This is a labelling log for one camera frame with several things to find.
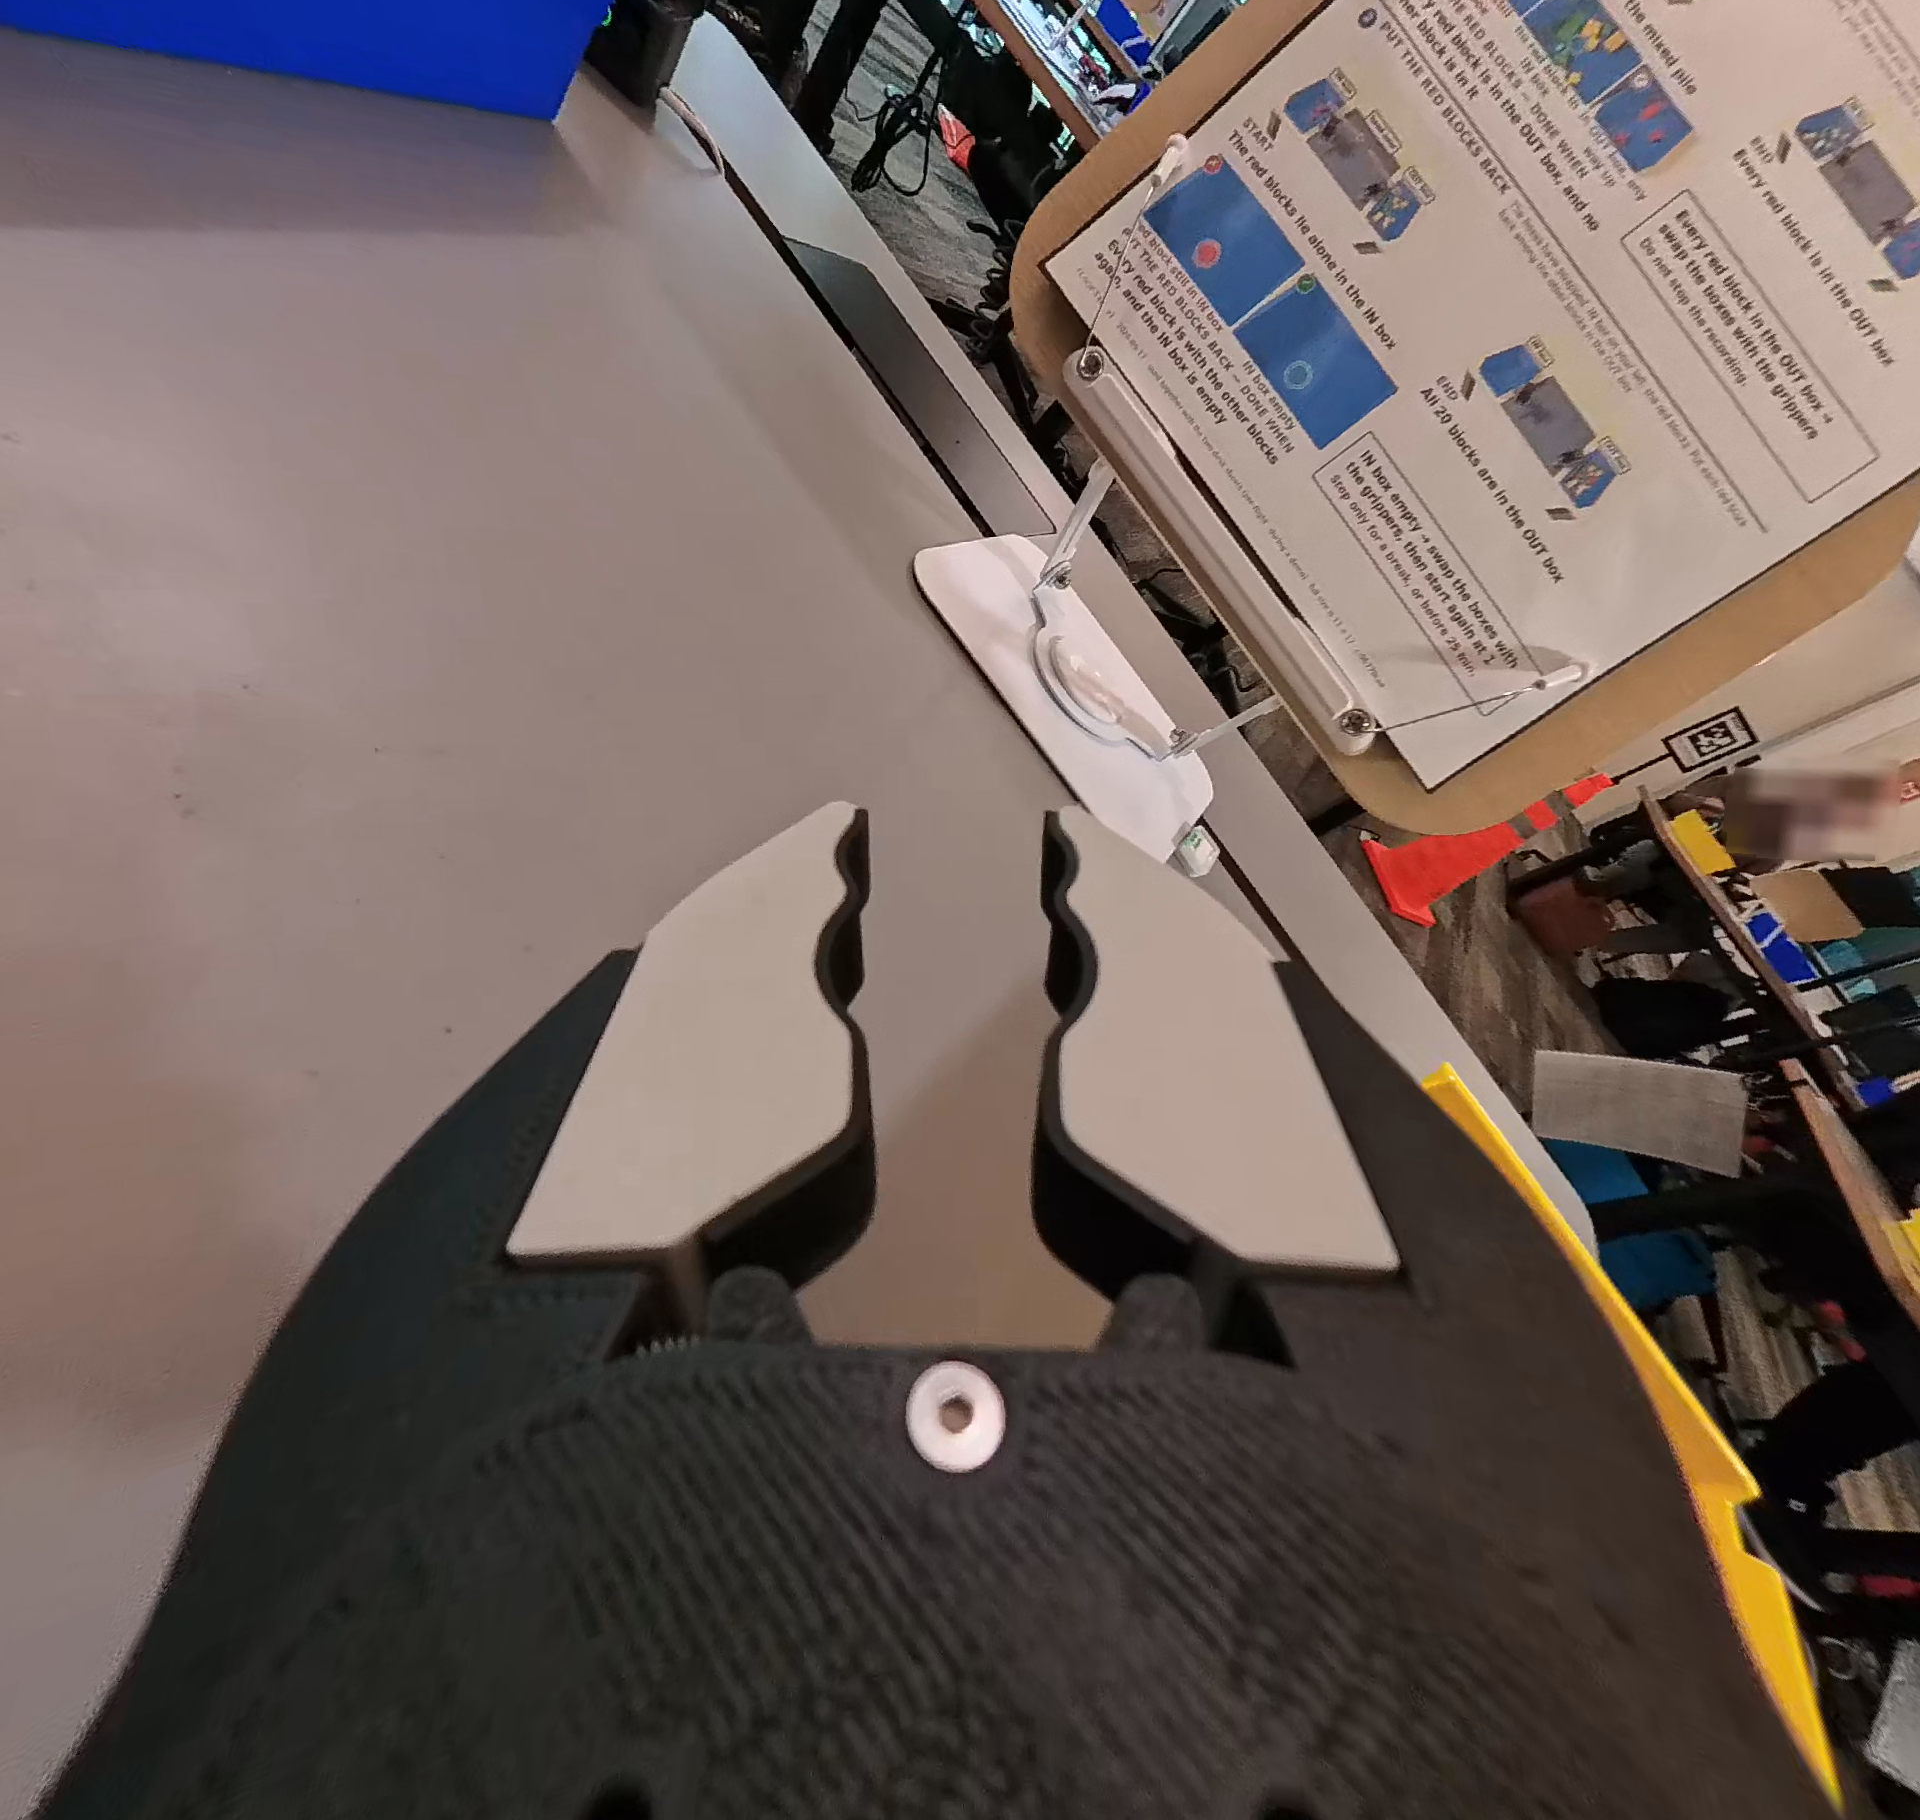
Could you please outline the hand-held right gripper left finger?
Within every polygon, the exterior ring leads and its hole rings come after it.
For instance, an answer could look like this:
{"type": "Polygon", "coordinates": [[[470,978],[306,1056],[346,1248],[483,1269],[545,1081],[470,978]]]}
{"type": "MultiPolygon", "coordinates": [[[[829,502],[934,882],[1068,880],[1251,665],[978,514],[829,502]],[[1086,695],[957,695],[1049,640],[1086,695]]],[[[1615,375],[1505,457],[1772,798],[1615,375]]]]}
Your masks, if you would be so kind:
{"type": "Polygon", "coordinates": [[[877,1203],[871,817],[830,800],[711,874],[634,952],[507,1234],[520,1269],[636,1269],[701,1320],[720,1278],[802,1290],[877,1203]]]}

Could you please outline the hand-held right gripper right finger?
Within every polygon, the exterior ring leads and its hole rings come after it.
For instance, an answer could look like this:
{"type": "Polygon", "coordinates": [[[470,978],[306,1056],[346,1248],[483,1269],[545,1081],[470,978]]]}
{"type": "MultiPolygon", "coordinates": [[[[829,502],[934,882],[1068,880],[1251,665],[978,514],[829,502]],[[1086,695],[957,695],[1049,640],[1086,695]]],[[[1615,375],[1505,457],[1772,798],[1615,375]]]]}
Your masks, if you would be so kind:
{"type": "Polygon", "coordinates": [[[1177,867],[1070,805],[1044,821],[1044,1046],[1032,1210],[1117,1304],[1187,1278],[1227,1312],[1266,1278],[1385,1280],[1402,1256],[1280,964],[1177,867]]]}

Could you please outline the yellow storage bin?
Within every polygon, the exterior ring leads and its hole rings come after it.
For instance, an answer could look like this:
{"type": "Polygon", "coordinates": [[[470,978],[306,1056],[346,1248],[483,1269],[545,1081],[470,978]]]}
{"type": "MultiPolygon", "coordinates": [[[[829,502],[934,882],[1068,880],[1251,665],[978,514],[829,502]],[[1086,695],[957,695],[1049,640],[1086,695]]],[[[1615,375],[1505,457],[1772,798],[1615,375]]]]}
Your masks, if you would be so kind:
{"type": "Polygon", "coordinates": [[[1658,1415],[1747,1661],[1813,1782],[1831,1807],[1842,1813],[1837,1751],[1819,1711],[1811,1657],[1786,1581],[1747,1541],[1747,1507],[1759,1498],[1759,1487],[1745,1458],[1453,1064],[1440,1064],[1421,1086],[1526,1202],[1607,1320],[1658,1415]]]}

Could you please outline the orange cone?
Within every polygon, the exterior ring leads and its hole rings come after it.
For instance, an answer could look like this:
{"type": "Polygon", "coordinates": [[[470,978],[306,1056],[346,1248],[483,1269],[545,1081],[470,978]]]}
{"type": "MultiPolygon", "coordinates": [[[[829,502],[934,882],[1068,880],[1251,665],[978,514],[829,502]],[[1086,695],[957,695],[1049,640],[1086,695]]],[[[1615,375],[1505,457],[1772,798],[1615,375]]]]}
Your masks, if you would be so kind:
{"type": "Polygon", "coordinates": [[[1359,836],[1359,856],[1376,878],[1385,912],[1432,928],[1440,902],[1479,875],[1498,869],[1532,838],[1571,821],[1580,805],[1615,783],[1615,775],[1594,773],[1532,800],[1502,824],[1469,832],[1419,834],[1398,847],[1364,830],[1359,836]]]}

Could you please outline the brown box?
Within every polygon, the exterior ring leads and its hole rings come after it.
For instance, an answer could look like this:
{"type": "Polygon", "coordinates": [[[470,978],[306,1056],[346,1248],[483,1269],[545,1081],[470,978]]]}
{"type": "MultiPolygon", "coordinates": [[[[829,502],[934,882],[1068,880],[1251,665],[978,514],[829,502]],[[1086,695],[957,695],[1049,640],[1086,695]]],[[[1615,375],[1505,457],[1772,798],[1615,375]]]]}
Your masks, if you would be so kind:
{"type": "Polygon", "coordinates": [[[1615,907],[1587,891],[1580,872],[1549,872],[1539,867],[1511,882],[1505,910],[1542,954],[1566,961],[1617,933],[1615,907]]]}

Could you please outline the grey fabric panel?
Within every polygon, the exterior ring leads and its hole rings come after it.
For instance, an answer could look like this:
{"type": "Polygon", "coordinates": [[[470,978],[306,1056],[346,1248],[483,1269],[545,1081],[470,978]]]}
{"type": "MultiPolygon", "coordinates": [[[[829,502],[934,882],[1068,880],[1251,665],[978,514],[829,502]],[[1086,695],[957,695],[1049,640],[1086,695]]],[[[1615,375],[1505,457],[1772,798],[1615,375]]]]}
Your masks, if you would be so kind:
{"type": "Polygon", "coordinates": [[[1692,1063],[1541,1050],[1534,1131],[1735,1178],[1747,1164],[1748,1091],[1737,1074],[1692,1063]]]}

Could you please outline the white document stand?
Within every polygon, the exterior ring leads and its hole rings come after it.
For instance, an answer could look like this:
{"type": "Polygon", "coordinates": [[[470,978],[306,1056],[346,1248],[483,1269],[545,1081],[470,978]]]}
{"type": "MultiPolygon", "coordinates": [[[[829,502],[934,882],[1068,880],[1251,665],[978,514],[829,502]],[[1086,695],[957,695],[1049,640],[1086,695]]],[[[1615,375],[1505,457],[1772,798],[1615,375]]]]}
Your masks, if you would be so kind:
{"type": "Polygon", "coordinates": [[[1917,540],[1917,0],[1251,0],[1015,346],[1341,791],[1466,832],[1917,540]]]}

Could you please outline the long wooden work table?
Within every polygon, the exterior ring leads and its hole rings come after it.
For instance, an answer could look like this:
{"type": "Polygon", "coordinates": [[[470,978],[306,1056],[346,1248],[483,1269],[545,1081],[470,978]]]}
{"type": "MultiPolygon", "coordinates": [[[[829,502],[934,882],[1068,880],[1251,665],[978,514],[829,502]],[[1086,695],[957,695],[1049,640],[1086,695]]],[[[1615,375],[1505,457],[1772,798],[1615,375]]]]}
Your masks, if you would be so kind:
{"type": "Polygon", "coordinates": [[[1082,151],[1092,151],[1117,127],[1149,83],[1089,2],[968,2],[1082,151]]]}

